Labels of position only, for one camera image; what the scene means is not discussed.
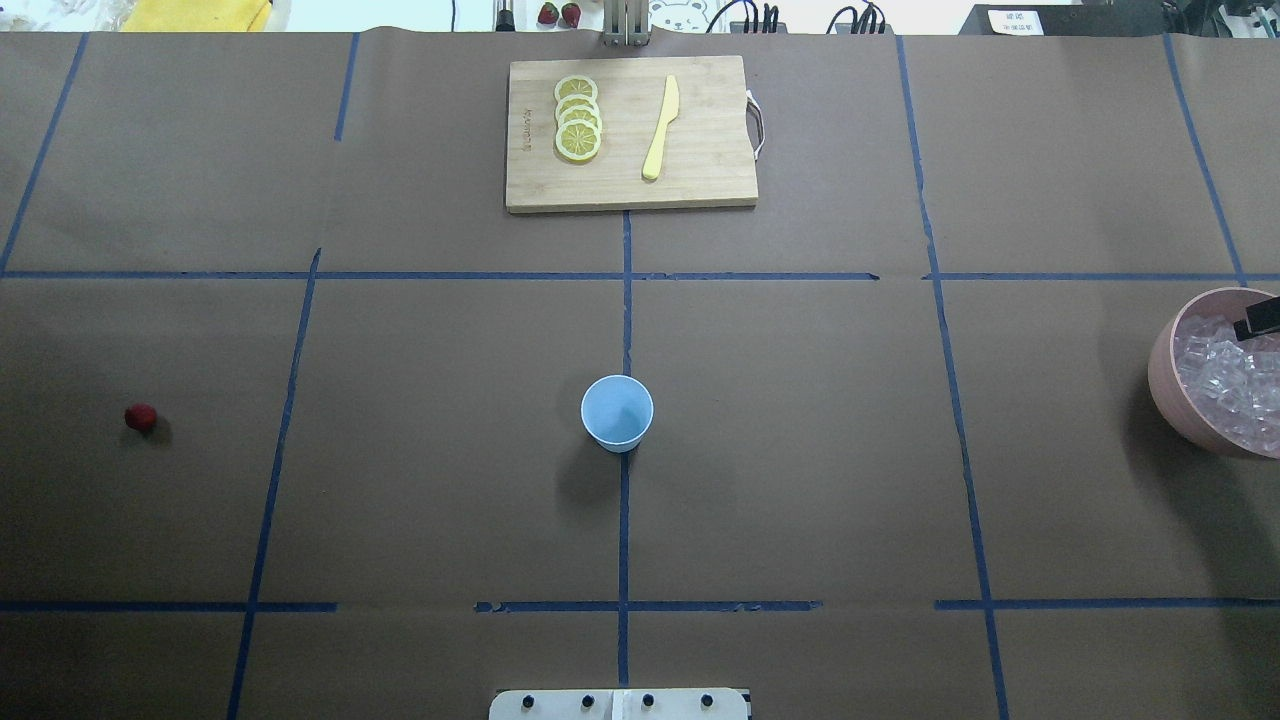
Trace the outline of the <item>pile of clear ice cubes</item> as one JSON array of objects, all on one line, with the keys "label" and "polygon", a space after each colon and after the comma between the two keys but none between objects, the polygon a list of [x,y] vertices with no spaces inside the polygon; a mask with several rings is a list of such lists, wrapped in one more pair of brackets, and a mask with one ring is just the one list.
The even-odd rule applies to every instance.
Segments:
[{"label": "pile of clear ice cubes", "polygon": [[1225,316],[1185,315],[1172,337],[1178,378],[1212,427],[1238,445],[1279,451],[1279,341],[1239,341]]}]

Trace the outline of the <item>light blue paper cup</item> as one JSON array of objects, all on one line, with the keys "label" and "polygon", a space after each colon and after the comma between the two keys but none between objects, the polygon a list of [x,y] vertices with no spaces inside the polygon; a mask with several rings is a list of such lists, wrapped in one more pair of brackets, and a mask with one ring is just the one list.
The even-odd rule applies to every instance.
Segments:
[{"label": "light blue paper cup", "polygon": [[630,375],[605,375],[593,382],[580,404],[580,419],[604,450],[626,454],[648,433],[655,413],[649,389]]}]

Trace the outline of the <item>pink bowl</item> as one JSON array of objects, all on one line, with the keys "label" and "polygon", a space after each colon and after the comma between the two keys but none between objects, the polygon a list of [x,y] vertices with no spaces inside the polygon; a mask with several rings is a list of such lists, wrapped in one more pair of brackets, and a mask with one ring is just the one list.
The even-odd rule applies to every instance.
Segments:
[{"label": "pink bowl", "polygon": [[1249,460],[1277,460],[1277,456],[1256,454],[1229,439],[1192,404],[1176,374],[1172,355],[1174,332],[1183,316],[1192,314],[1221,315],[1233,327],[1244,318],[1247,306],[1271,297],[1276,295],[1245,287],[1222,287],[1198,293],[1167,322],[1149,352],[1147,382],[1160,415],[1179,436],[1211,454]]}]

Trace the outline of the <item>bamboo cutting board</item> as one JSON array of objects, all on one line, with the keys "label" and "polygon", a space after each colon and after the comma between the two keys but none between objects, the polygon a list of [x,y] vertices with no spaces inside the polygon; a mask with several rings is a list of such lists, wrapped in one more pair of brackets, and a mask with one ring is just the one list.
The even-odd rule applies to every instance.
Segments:
[{"label": "bamboo cutting board", "polygon": [[[589,76],[600,90],[603,142],[590,161],[556,151],[556,83]],[[641,178],[667,76],[680,87],[657,182]],[[515,61],[509,67],[506,208],[513,214],[680,208],[749,208],[758,202],[748,133],[744,59],[640,56]]]}]

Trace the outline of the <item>yellow plastic knife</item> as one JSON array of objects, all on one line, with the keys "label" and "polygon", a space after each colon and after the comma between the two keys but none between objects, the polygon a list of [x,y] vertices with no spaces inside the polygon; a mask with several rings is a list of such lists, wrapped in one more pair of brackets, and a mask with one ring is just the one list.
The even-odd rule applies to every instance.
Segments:
[{"label": "yellow plastic knife", "polygon": [[669,126],[678,118],[680,113],[680,87],[675,76],[667,76],[664,92],[660,102],[659,115],[655,123],[652,141],[641,165],[641,178],[645,182],[657,182],[666,160],[666,145]]}]

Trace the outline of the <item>bottom lemon slice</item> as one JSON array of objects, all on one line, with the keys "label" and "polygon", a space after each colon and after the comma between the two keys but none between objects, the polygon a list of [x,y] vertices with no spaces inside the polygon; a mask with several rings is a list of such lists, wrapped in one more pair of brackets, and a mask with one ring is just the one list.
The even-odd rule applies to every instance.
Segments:
[{"label": "bottom lemon slice", "polygon": [[556,129],[556,151],[566,161],[590,161],[598,155],[602,142],[603,133],[598,135],[588,126],[575,124],[561,131]]}]

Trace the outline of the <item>lemon slice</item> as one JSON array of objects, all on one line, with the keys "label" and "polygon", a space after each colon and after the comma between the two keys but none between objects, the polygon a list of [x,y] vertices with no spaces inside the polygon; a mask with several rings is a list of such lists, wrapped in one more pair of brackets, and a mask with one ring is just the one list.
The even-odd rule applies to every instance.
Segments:
[{"label": "lemon slice", "polygon": [[602,142],[603,133],[598,135],[588,126],[575,124],[561,131],[556,129],[556,151],[566,161],[590,161],[598,155]]},{"label": "lemon slice", "polygon": [[588,105],[575,105],[562,111],[557,118],[557,129],[564,129],[570,126],[588,126],[598,135],[603,131],[602,115],[594,106]]},{"label": "lemon slice", "polygon": [[596,100],[585,94],[571,94],[561,99],[556,106],[556,119],[559,123],[585,118],[586,113],[594,117],[600,115]]},{"label": "lemon slice", "polygon": [[599,97],[599,88],[596,82],[589,76],[566,76],[556,83],[554,96],[557,102],[563,102],[568,97],[577,96],[595,102]]}]

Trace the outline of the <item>top lemon slice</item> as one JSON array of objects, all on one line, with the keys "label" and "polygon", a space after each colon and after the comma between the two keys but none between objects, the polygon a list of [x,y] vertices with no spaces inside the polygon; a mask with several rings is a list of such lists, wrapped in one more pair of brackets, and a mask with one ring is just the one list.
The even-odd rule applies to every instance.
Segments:
[{"label": "top lemon slice", "polygon": [[577,96],[595,102],[599,97],[599,88],[596,82],[589,76],[566,76],[556,83],[554,96],[557,102],[563,102],[568,97]]}]

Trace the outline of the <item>right strawberry at table edge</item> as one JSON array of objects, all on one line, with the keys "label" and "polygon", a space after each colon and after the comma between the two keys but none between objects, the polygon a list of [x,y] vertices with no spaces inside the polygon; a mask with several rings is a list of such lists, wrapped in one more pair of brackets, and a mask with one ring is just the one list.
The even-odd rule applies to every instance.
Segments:
[{"label": "right strawberry at table edge", "polygon": [[582,10],[577,3],[566,3],[559,8],[559,17],[566,28],[576,29],[580,27]]}]

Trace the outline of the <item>strawberry at table edge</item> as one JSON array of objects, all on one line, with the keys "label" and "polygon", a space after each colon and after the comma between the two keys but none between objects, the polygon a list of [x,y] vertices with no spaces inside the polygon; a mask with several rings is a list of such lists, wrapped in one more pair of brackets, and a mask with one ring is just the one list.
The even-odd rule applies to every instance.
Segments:
[{"label": "strawberry at table edge", "polygon": [[566,3],[559,8],[559,17],[566,28],[576,29],[580,27],[582,10],[577,3]]},{"label": "strawberry at table edge", "polygon": [[538,10],[536,23],[540,27],[557,27],[559,20],[559,8],[553,1],[544,1]]}]

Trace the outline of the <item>left strawberry at table edge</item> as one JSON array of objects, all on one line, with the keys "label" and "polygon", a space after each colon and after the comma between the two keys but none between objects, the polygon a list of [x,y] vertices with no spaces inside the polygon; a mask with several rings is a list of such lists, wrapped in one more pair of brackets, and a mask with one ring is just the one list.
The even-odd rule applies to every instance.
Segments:
[{"label": "left strawberry at table edge", "polygon": [[536,23],[540,27],[557,27],[559,20],[559,8],[553,1],[544,1],[538,10]]}]

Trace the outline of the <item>red strawberry on table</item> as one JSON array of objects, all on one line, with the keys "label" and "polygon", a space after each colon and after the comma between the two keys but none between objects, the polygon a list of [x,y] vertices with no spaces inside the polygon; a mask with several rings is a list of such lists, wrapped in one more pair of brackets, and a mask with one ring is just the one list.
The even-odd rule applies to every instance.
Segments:
[{"label": "red strawberry on table", "polygon": [[143,436],[152,433],[159,424],[157,410],[150,404],[131,405],[125,409],[123,419],[128,428]]}]

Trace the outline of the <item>yellow cloth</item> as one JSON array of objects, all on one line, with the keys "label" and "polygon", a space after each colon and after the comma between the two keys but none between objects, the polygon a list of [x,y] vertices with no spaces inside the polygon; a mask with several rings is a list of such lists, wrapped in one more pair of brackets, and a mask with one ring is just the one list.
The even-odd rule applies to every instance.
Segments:
[{"label": "yellow cloth", "polygon": [[243,33],[265,29],[273,1],[137,1],[122,26],[129,33]]}]

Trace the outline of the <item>aluminium frame post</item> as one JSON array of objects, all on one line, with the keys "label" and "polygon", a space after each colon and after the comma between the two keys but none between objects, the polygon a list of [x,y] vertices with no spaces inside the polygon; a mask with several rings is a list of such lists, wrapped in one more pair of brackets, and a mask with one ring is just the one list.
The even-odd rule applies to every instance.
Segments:
[{"label": "aluminium frame post", "polygon": [[652,38],[650,3],[602,1],[602,44],[608,47],[644,47]]}]

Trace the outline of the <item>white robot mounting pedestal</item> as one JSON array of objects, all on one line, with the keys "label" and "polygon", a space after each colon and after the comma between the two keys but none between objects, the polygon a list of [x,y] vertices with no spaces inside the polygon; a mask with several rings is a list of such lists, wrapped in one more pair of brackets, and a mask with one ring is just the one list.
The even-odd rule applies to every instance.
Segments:
[{"label": "white robot mounting pedestal", "polygon": [[751,719],[749,693],[728,687],[516,689],[489,719]]}]

